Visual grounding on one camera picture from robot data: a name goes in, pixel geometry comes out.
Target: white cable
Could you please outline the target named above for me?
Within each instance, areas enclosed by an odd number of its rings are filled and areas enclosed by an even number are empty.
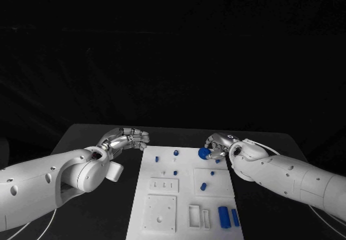
[[[258,142],[255,142],[255,141],[252,141],[255,144],[258,144],[259,146],[262,146],[263,148],[266,148],[266,149],[269,149],[276,155],[279,155],[279,153],[274,150],[274,149],[271,149],[268,146],[265,146],[265,145],[262,145],[261,143],[258,143]],[[327,226],[338,233],[338,235],[341,235],[343,236],[343,238],[346,238],[346,236],[330,226],[330,224],[325,222],[325,220],[323,219],[323,217],[318,215],[318,213],[315,212],[315,210],[312,209],[312,207],[308,205],[308,207],[311,208],[311,210],[312,210],[312,212],[314,212],[314,214],[318,216],[318,218],[321,219],[321,221],[327,224]],[[340,223],[340,224],[343,224],[344,226],[346,226],[346,224],[344,223],[341,223],[341,221],[334,217],[334,216],[331,216],[328,213],[327,213],[327,215]]]
[[[52,219],[50,219],[50,222],[49,222],[46,228],[44,228],[44,231],[43,231],[43,233],[40,234],[40,236],[36,240],[39,240],[41,238],[46,230],[49,229],[49,226],[50,226],[50,223],[53,221],[54,215],[56,215],[56,209],[53,210]],[[21,232],[21,230],[27,227],[28,224],[30,224],[30,222],[21,227],[21,229],[14,233],[14,235],[7,240],[11,240],[16,237],[16,235]]]

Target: robotic hand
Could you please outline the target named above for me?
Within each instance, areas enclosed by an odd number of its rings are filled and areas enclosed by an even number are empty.
[[[124,167],[111,160],[122,150],[141,151],[147,132],[112,129],[95,146],[21,162],[0,170],[0,232],[36,220],[73,197],[95,190],[103,178],[118,181]]]
[[[262,144],[214,133],[199,149],[204,160],[229,154],[232,169],[246,181],[256,182],[281,196],[314,206],[346,221],[346,177],[324,171],[301,160],[269,156]]]

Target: white robotic arm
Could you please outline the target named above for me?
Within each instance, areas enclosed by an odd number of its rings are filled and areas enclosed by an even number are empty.
[[[199,156],[217,159],[229,154],[236,175],[256,182],[281,196],[305,203],[346,221],[346,177],[324,171],[301,160],[269,156],[248,139],[214,133],[206,140]]]
[[[0,170],[0,232],[36,220],[73,197],[95,190],[103,178],[118,181],[124,167],[111,160],[128,148],[141,151],[148,133],[115,128],[96,146],[21,162]]]

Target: blue object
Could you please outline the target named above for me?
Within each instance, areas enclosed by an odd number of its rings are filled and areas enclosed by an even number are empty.
[[[217,215],[219,215],[220,227],[223,229],[229,229],[230,228],[230,220],[229,220],[229,209],[226,206],[217,207]]]
[[[200,190],[204,191],[204,190],[206,190],[206,187],[207,187],[207,184],[203,182],[203,183],[201,183],[201,186],[200,186]]]
[[[232,209],[232,219],[233,219],[233,225],[239,227],[239,221],[238,221],[238,216],[236,216],[236,210]]]
[[[201,147],[199,150],[197,150],[197,155],[201,159],[207,160],[206,156],[210,154],[210,150],[204,147]]]

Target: blue disc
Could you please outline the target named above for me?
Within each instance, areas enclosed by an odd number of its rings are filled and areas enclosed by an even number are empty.
[[[197,150],[197,155],[201,159],[207,160],[206,156],[210,154],[210,150],[204,147],[201,147],[199,150]]]

